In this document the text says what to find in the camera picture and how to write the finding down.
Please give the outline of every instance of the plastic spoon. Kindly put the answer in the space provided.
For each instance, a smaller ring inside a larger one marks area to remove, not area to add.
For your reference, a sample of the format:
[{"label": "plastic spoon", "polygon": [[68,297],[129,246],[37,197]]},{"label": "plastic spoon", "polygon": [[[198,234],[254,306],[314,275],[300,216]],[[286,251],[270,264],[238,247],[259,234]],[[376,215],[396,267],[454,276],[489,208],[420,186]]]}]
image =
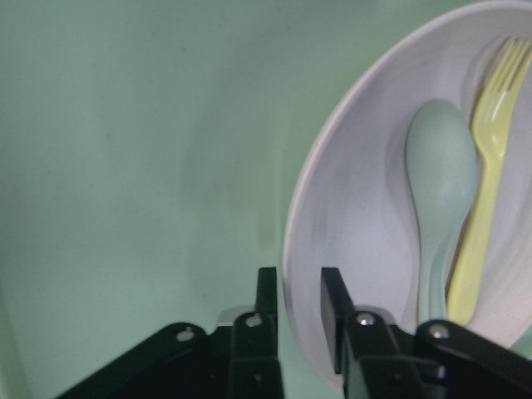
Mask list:
[{"label": "plastic spoon", "polygon": [[446,318],[445,287],[478,185],[475,146],[449,101],[425,104],[406,138],[406,168],[420,231],[418,322]]},{"label": "plastic spoon", "polygon": [[532,360],[532,325],[514,343],[511,350],[522,357]]}]

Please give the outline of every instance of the utensil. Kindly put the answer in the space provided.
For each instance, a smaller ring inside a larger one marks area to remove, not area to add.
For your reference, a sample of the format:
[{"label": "utensil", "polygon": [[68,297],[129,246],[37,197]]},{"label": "utensil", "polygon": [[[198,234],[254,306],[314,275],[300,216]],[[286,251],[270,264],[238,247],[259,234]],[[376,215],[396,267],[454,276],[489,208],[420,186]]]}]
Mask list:
[{"label": "utensil", "polygon": [[525,74],[532,62],[531,42],[509,39],[502,54],[480,95],[471,124],[483,170],[475,206],[465,227],[449,287],[448,316],[459,324],[471,320],[479,296],[510,121]]},{"label": "utensil", "polygon": [[522,357],[532,360],[532,325],[523,332],[510,349]]},{"label": "utensil", "polygon": [[421,243],[418,322],[446,318],[446,280],[461,227],[475,200],[476,152],[449,101],[425,104],[406,138],[406,170]]}]

